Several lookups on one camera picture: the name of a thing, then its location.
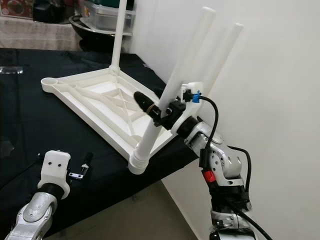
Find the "white pipe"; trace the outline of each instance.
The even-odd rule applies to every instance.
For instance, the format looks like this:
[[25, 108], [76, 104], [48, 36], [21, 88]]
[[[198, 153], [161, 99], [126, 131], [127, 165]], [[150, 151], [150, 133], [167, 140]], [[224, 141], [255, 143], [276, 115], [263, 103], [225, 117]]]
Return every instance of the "white pipe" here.
[[208, 74], [203, 78], [203, 86], [205, 86], [202, 91], [203, 96], [208, 96], [211, 89], [213, 88], [243, 28], [243, 25], [235, 23], [226, 41], [220, 48], [221, 50], [220, 52], [218, 52], [218, 56], [217, 58], [215, 58], [216, 60], [214, 60], [212, 64], [204, 65], [203, 72], [208, 72]]
[[[165, 114], [165, 109], [168, 107], [169, 103], [177, 97], [182, 83], [188, 77], [189, 69], [193, 66], [194, 57], [203, 45], [207, 33], [213, 24], [215, 15], [216, 11], [213, 9], [209, 7], [202, 8], [201, 18], [196, 25], [195, 31], [191, 36], [191, 40], [186, 49], [182, 52], [177, 65], [174, 67], [158, 103], [158, 107], [162, 110], [163, 114]], [[154, 122], [151, 119], [141, 142], [129, 158], [128, 168], [132, 173], [142, 174], [145, 171], [149, 163], [150, 152], [157, 140], [160, 130], [161, 127], [155, 127]]]
[[116, 20], [112, 61], [109, 67], [117, 75], [119, 74], [119, 71], [120, 71], [119, 61], [120, 61], [120, 53], [121, 53], [121, 46], [122, 46], [122, 36], [124, 33], [126, 8], [127, 8], [127, 0], [120, 0], [118, 18]]

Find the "plastic storage box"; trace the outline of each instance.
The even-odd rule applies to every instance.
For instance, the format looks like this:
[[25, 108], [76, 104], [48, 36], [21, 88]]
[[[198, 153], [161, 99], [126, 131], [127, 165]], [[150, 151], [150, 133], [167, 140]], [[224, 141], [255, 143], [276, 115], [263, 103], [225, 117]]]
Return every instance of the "plastic storage box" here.
[[[116, 32], [118, 11], [118, 8], [85, 1], [82, 16], [91, 29]], [[124, 32], [131, 32], [132, 20], [135, 15], [134, 11], [125, 11]]]

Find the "black tablecloth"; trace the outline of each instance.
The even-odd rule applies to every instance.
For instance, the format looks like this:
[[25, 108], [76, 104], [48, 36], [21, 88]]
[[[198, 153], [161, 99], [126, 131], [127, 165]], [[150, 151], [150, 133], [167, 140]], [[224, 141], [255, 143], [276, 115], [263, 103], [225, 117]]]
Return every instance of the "black tablecloth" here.
[[[95, 71], [110, 63], [111, 56], [104, 53], [0, 49], [0, 66], [23, 67], [23, 74], [0, 74], [1, 147], [14, 147], [1, 154], [0, 185], [35, 161], [37, 153], [70, 153], [73, 172], [80, 171], [88, 152], [93, 153], [86, 179], [72, 182], [69, 196], [58, 203], [47, 236], [130, 197], [196, 158], [176, 137], [150, 160], [144, 174], [133, 175], [117, 151], [55, 95], [42, 91], [42, 78]], [[151, 90], [165, 87], [135, 54], [122, 54], [120, 67]], [[41, 165], [35, 165], [0, 191], [1, 239], [37, 190], [40, 172]]]

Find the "white wall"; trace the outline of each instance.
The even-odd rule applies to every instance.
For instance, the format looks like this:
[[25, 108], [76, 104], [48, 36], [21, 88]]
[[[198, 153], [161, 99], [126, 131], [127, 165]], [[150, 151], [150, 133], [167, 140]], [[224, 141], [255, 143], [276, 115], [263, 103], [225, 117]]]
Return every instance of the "white wall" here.
[[[274, 240], [319, 239], [320, 1], [137, 0], [131, 50], [165, 82], [202, 6], [217, 11], [212, 47], [233, 23], [245, 26], [209, 96], [217, 130], [250, 152], [255, 220]], [[209, 106], [200, 116], [213, 123]], [[197, 166], [163, 182], [205, 240], [210, 202]]]

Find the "black wire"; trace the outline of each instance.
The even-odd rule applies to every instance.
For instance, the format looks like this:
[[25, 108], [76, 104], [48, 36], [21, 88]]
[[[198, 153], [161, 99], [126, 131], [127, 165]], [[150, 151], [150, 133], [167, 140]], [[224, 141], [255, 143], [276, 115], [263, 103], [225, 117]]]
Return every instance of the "black wire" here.
[[8, 179], [7, 181], [4, 182], [4, 184], [2, 184], [2, 186], [0, 186], [0, 191], [7, 186], [9, 183], [11, 183], [15, 178], [17, 178], [18, 176], [20, 176], [21, 174], [23, 174], [24, 172], [26, 172], [29, 168], [31, 168], [32, 166], [34, 166], [35, 164], [37, 164], [39, 161], [42, 161], [43, 157], [39, 157], [39, 159], [37, 159], [36, 161], [30, 163], [28, 166], [26, 166], [24, 169], [22, 169], [20, 172], [18, 172], [16, 175], [14, 175], [13, 177], [11, 177], [10, 179]]
[[265, 230], [263, 230], [262, 227], [258, 225], [255, 221], [253, 221], [250, 217], [248, 217], [243, 211], [241, 211], [239, 208], [237, 208], [232, 202], [229, 202], [225, 199], [227, 204], [230, 206], [232, 211], [234, 211], [236, 214], [238, 214], [240, 217], [244, 218], [247, 220], [252, 226], [254, 226], [267, 240], [273, 240], [268, 233], [266, 233]]
[[236, 151], [240, 151], [243, 152], [246, 155], [246, 159], [247, 159], [247, 163], [248, 163], [248, 171], [246, 174], [246, 181], [245, 181], [245, 191], [248, 193], [249, 192], [249, 186], [250, 186], [250, 179], [251, 179], [251, 158], [250, 155], [248, 153], [248, 151], [239, 148], [239, 147], [235, 147], [235, 146], [228, 146], [229, 148], [236, 150]]
[[211, 131], [211, 134], [209, 136], [208, 142], [205, 145], [205, 149], [209, 150], [210, 149], [210, 143], [212, 141], [212, 138], [215, 135], [216, 128], [217, 128], [217, 125], [218, 125], [219, 112], [218, 112], [217, 105], [210, 98], [205, 97], [205, 96], [199, 96], [199, 99], [202, 99], [202, 100], [205, 100], [205, 101], [209, 102], [212, 105], [213, 109], [214, 109], [214, 123], [213, 123], [212, 131]]

